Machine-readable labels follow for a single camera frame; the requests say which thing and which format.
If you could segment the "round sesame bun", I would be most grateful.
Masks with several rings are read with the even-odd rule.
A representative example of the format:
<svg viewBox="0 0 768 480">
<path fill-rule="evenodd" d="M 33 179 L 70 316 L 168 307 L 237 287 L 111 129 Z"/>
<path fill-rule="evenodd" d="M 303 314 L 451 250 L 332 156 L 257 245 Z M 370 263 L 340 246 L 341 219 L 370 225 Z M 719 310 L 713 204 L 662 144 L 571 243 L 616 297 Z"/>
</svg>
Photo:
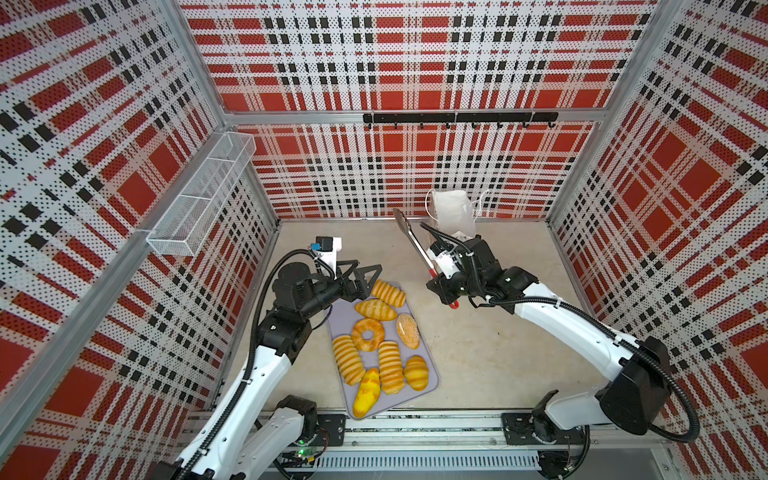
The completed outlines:
<svg viewBox="0 0 768 480">
<path fill-rule="evenodd" d="M 396 320 L 396 330 L 402 343 L 409 349 L 416 350 L 420 346 L 420 334 L 415 318 L 408 313 L 402 313 Z"/>
</svg>

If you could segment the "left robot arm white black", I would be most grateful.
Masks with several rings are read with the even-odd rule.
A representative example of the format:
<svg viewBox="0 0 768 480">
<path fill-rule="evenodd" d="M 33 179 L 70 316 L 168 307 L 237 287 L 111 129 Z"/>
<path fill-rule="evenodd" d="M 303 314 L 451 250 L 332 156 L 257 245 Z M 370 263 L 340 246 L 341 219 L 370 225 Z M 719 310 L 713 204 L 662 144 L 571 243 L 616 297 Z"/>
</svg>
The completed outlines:
<svg viewBox="0 0 768 480">
<path fill-rule="evenodd" d="M 291 444 L 314 437 L 314 402 L 287 396 L 261 427 L 255 425 L 282 378 L 294 365 L 313 327 L 311 318 L 338 300 L 364 300 L 382 272 L 338 261 L 316 245 L 284 255 L 267 275 L 257 301 L 248 356 L 207 423 L 152 479 L 257 479 Z"/>
</svg>

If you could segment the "metal tongs red handle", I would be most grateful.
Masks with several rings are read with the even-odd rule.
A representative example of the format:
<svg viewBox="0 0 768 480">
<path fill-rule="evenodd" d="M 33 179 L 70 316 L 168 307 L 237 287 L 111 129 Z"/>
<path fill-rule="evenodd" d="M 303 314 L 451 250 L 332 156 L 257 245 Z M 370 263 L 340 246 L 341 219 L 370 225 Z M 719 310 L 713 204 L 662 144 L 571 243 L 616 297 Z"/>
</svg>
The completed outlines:
<svg viewBox="0 0 768 480">
<path fill-rule="evenodd" d="M 417 240 L 416 235 L 413 232 L 412 226 L 411 226 L 409 220 L 403 214 L 403 212 L 400 209 L 398 209 L 398 208 L 394 208 L 393 209 L 393 214 L 394 214 L 394 217 L 395 217 L 395 220 L 397 222 L 398 227 L 403 232 L 403 234 L 408 238 L 410 244 L 413 246 L 413 248 L 419 254 L 419 256 L 420 256 L 421 260 L 423 261 L 423 263 L 426 265 L 428 273 L 430 274 L 431 272 L 436 272 L 436 273 L 440 274 L 437 271 L 436 265 L 428 257 L 428 255 L 427 255 L 428 250 L 425 250 L 421 246 L 419 241 Z M 448 305 L 452 309 L 458 309 L 459 308 L 459 302 L 458 302 L 459 295 L 451 290 L 450 280 L 447 279 L 447 283 L 448 283 L 449 289 L 450 289 L 450 302 L 449 303 L 442 303 L 442 304 Z"/>
</svg>

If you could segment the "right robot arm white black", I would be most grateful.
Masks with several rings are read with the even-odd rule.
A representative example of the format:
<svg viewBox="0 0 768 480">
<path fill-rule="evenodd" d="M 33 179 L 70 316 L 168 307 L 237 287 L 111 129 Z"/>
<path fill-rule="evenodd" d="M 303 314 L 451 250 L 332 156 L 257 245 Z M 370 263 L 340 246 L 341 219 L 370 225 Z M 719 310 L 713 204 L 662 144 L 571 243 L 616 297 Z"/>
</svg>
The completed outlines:
<svg viewBox="0 0 768 480">
<path fill-rule="evenodd" d="M 581 393 L 548 392 L 532 411 L 541 442 L 553 442 L 557 430 L 604 424 L 679 443 L 699 437 L 698 414 L 672 376 L 663 342 L 620 332 L 564 301 L 527 270 L 502 268 L 481 236 L 462 241 L 427 223 L 420 226 L 434 239 L 425 256 L 438 264 L 427 287 L 443 304 L 456 307 L 466 298 L 476 309 L 516 315 L 579 354 L 604 379 L 604 385 Z"/>
</svg>

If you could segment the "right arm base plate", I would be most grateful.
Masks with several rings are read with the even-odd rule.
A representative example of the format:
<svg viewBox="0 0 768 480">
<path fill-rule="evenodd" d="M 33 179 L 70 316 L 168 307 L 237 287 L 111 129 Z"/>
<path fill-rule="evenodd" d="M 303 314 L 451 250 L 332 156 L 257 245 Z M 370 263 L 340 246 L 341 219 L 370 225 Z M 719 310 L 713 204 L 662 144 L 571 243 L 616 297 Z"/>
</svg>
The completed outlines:
<svg viewBox="0 0 768 480">
<path fill-rule="evenodd" d="M 545 414 L 534 414 L 532 411 L 503 413 L 501 421 L 508 445 L 554 445 L 565 448 L 585 443 L 582 427 L 562 430 Z"/>
</svg>

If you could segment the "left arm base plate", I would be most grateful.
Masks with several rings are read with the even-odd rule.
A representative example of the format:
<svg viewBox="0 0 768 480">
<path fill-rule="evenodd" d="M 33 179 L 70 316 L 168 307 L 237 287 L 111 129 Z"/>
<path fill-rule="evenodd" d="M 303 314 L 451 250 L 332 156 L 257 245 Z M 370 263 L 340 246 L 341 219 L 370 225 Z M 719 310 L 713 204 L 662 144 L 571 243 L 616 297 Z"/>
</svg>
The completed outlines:
<svg viewBox="0 0 768 480">
<path fill-rule="evenodd" d="M 309 434 L 300 439 L 299 446 L 340 447 L 344 444 L 346 414 L 317 414 L 310 417 Z"/>
</svg>

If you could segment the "striped bread roll top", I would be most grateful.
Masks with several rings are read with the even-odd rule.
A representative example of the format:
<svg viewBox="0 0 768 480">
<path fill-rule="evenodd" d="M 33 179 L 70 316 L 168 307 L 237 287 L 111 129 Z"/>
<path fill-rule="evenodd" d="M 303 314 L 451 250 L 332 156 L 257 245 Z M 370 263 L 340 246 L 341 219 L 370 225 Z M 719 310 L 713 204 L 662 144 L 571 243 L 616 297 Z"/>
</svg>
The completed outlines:
<svg viewBox="0 0 768 480">
<path fill-rule="evenodd" d="M 393 308 L 402 308 L 406 302 L 406 294 L 400 288 L 383 280 L 376 280 L 371 291 L 375 300 Z"/>
</svg>

